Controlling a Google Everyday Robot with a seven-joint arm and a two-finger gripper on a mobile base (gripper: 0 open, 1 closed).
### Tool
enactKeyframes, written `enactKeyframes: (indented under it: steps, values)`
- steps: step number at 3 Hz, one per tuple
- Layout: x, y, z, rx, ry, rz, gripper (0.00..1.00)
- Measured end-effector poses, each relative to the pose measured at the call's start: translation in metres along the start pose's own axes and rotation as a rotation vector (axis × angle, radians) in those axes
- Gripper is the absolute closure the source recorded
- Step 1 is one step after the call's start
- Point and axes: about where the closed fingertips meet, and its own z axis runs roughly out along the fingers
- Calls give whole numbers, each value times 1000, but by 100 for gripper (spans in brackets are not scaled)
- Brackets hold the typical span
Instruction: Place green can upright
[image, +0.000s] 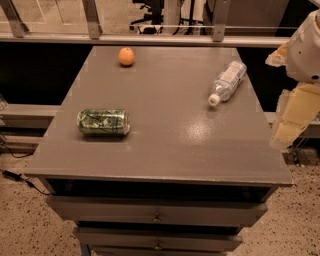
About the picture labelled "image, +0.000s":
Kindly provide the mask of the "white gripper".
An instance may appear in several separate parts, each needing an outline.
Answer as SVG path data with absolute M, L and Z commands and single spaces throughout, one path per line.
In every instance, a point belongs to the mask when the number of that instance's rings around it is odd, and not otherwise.
M 320 113 L 319 11 L 311 12 L 290 38 L 268 55 L 269 66 L 286 66 L 287 75 L 299 81 L 279 96 L 270 146 L 284 150 L 306 130 Z

